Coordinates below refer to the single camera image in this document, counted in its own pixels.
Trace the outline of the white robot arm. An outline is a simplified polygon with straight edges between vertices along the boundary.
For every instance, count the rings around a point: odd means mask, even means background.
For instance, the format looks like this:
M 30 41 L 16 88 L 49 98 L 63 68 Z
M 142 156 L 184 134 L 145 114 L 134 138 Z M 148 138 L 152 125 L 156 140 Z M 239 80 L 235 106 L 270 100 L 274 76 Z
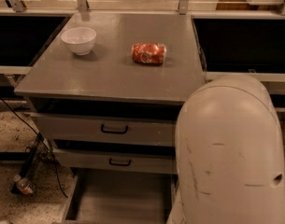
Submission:
M 166 224 L 285 224 L 285 161 L 265 86 L 232 75 L 194 92 L 175 134 L 178 190 Z

